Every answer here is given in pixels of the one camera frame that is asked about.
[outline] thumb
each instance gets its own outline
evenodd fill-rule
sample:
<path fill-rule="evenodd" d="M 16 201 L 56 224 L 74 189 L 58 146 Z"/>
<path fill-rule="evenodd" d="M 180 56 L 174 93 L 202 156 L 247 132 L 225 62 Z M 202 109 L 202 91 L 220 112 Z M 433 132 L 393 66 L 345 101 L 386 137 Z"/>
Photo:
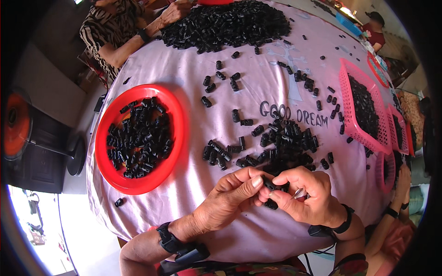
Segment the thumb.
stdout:
<path fill-rule="evenodd" d="M 260 175 L 247 180 L 233 191 L 227 192 L 233 204 L 239 205 L 244 200 L 254 196 L 263 186 L 263 178 Z"/>
<path fill-rule="evenodd" d="M 278 207 L 291 215 L 295 220 L 302 214 L 302 208 L 304 203 L 292 200 L 292 196 L 289 193 L 275 190 L 269 194 L 271 200 L 278 204 Z"/>

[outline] pink plastic basket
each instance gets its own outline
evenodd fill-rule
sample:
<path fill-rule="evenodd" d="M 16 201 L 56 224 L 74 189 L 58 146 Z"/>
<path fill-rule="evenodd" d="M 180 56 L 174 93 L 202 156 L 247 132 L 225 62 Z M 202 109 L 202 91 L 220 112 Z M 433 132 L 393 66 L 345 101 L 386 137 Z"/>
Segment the pink plastic basket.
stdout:
<path fill-rule="evenodd" d="M 392 152 L 390 127 L 388 125 L 384 101 L 382 100 L 379 88 L 374 81 L 372 81 L 370 77 L 361 71 L 356 65 L 345 58 L 340 58 L 340 60 L 341 70 L 339 71 L 339 84 L 341 85 L 342 101 L 344 105 L 345 133 L 373 152 L 381 151 L 390 154 Z M 350 81 L 348 80 L 347 73 L 354 77 L 360 84 L 365 85 L 368 92 L 371 94 L 371 98 L 374 101 L 374 110 L 379 116 L 377 139 L 374 139 L 368 133 L 363 131 L 356 121 L 353 95 L 351 93 Z"/>
<path fill-rule="evenodd" d="M 388 177 L 384 180 L 384 160 L 387 160 L 388 165 Z M 386 155 L 380 152 L 377 155 L 376 160 L 376 183 L 377 186 L 384 192 L 389 193 L 394 185 L 394 179 L 396 178 L 396 163 L 394 160 L 394 153 Z"/>
<path fill-rule="evenodd" d="M 393 115 L 397 117 L 400 127 L 402 127 L 402 149 L 399 149 L 399 144 L 397 142 L 396 126 L 394 125 Z M 391 104 L 388 104 L 387 117 L 390 125 L 391 146 L 393 150 L 408 155 L 407 124 L 405 123 L 404 118 Z"/>

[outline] round table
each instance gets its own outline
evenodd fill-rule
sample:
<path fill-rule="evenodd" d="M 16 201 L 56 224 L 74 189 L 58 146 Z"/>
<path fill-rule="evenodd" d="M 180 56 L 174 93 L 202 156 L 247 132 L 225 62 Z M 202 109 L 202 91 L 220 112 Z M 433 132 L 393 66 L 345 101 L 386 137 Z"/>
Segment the round table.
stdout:
<path fill-rule="evenodd" d="M 238 158 L 246 155 L 257 157 L 263 151 L 260 136 L 253 137 L 251 131 L 258 125 L 266 126 L 273 121 L 270 113 L 278 110 L 286 119 L 295 120 L 302 130 L 310 128 L 319 140 L 313 164 L 317 170 L 322 158 L 333 152 L 334 164 L 326 173 L 330 175 L 332 194 L 355 210 L 364 225 L 372 224 L 380 217 L 389 201 L 376 186 L 376 156 L 366 158 L 362 144 L 354 141 L 347 144 L 347 136 L 339 134 L 342 122 L 338 116 L 332 120 L 331 111 L 335 108 L 326 102 L 330 95 L 327 89 L 336 90 L 342 105 L 338 73 L 339 58 L 343 57 L 358 65 L 379 87 L 384 104 L 393 104 L 391 91 L 383 87 L 367 64 L 367 51 L 355 39 L 322 19 L 271 1 L 264 1 L 284 12 L 292 30 L 285 39 L 264 44 L 261 54 L 255 55 L 254 47 L 244 45 L 239 48 L 223 46 L 217 53 L 197 55 L 195 47 L 177 50 L 166 47 L 162 41 L 152 41 L 132 54 L 114 81 L 100 113 L 100 118 L 109 104 L 124 91 L 145 83 L 155 83 L 168 88 L 180 101 L 188 127 L 188 137 L 184 150 L 173 172 L 155 190 L 138 196 L 127 196 L 113 189 L 102 177 L 96 165 L 94 148 L 97 126 L 92 134 L 87 157 L 87 189 L 92 212 L 97 219 L 117 236 L 129 240 L 135 235 L 175 220 L 191 213 L 206 198 L 218 179 L 239 167 Z M 240 56 L 232 59 L 233 52 Z M 240 90 L 234 92 L 230 81 L 215 77 L 216 61 L 221 60 L 227 77 L 236 72 L 241 74 L 238 81 Z M 291 66 L 293 71 L 301 70 L 315 80 L 319 88 L 318 98 L 304 89 L 304 82 L 296 83 L 294 75 L 277 66 L 281 61 Z M 216 83 L 214 92 L 205 93 L 202 85 L 204 77 L 210 75 Z M 126 85 L 123 81 L 131 77 Z M 201 97 L 207 96 L 213 103 L 206 108 Z M 316 100 L 320 100 L 323 110 L 317 111 Z M 242 119 L 253 119 L 253 126 L 240 126 L 232 121 L 232 109 L 238 109 Z M 202 160 L 204 146 L 210 139 L 216 140 L 224 148 L 238 145 L 238 137 L 244 136 L 247 150 L 233 154 L 227 162 L 228 169 L 221 172 L 218 166 L 209 166 Z M 119 208 L 114 206 L 118 198 L 126 202 Z M 309 225 L 295 222 L 282 210 L 266 207 L 253 207 L 225 229 L 207 233 L 199 237 L 211 252 L 210 260 L 226 262 L 272 262 L 300 255 L 332 243 L 330 238 L 310 237 Z"/>

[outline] wrinkled hand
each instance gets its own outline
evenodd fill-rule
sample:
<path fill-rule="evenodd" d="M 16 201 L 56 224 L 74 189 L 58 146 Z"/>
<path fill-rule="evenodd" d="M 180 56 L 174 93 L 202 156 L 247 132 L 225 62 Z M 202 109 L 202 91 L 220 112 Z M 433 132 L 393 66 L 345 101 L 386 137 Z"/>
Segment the wrinkled hand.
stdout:
<path fill-rule="evenodd" d="M 311 225 L 336 228 L 347 219 L 345 208 L 331 194 L 332 185 L 328 174 L 322 171 L 311 172 L 299 166 L 283 171 L 273 179 L 275 185 L 284 185 L 287 182 L 290 182 L 289 193 L 279 190 L 270 192 L 263 187 L 259 191 L 259 200 L 265 202 L 270 198 L 294 220 Z M 292 195 L 301 187 L 310 195 L 303 202 L 292 199 Z"/>
<path fill-rule="evenodd" d="M 172 2 L 160 15 L 160 19 L 163 21 L 164 26 L 167 26 L 168 24 L 174 23 L 188 15 L 194 5 L 196 5 L 196 3 L 192 3 L 188 0 L 177 0 Z"/>
<path fill-rule="evenodd" d="M 410 169 L 406 164 L 402 164 L 399 169 L 399 177 L 396 184 L 396 192 L 394 196 L 401 202 L 404 201 L 407 192 L 410 190 L 410 184 L 412 182 Z"/>
<path fill-rule="evenodd" d="M 263 186 L 261 175 L 273 178 L 254 167 L 246 167 L 223 176 L 193 213 L 203 232 L 226 227 L 253 205 L 252 197 Z"/>

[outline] wristwatch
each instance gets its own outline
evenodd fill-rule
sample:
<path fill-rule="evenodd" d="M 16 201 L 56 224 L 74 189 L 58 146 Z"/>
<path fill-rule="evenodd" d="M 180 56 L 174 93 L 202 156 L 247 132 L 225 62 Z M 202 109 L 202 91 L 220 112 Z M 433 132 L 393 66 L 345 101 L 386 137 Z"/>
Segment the wristwatch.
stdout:
<path fill-rule="evenodd" d="M 149 42 L 149 39 L 150 39 L 150 37 L 146 34 L 146 28 L 144 28 L 144 29 L 139 29 L 138 30 L 138 34 L 141 36 L 141 39 L 144 41 L 144 42 Z"/>
<path fill-rule="evenodd" d="M 175 262 L 180 264 L 191 264 L 202 261 L 210 256 L 210 252 L 204 243 L 196 242 L 182 243 L 172 233 L 169 232 L 170 222 L 166 222 L 156 230 L 160 234 L 161 247 L 171 254 L 176 254 Z"/>
<path fill-rule="evenodd" d="M 169 232 L 170 222 L 166 222 L 158 227 L 156 230 L 160 234 L 161 241 L 160 245 L 164 250 L 169 253 L 176 254 L 178 251 L 185 248 L 184 243 L 180 242 L 172 233 Z"/>
<path fill-rule="evenodd" d="M 341 204 L 341 205 L 344 206 L 345 210 L 347 211 L 347 220 L 344 221 L 339 227 L 331 228 L 337 234 L 342 234 L 345 231 L 347 231 L 347 229 L 350 227 L 350 224 L 351 224 L 351 214 L 354 213 L 354 210 L 352 208 L 348 207 L 345 204 Z"/>

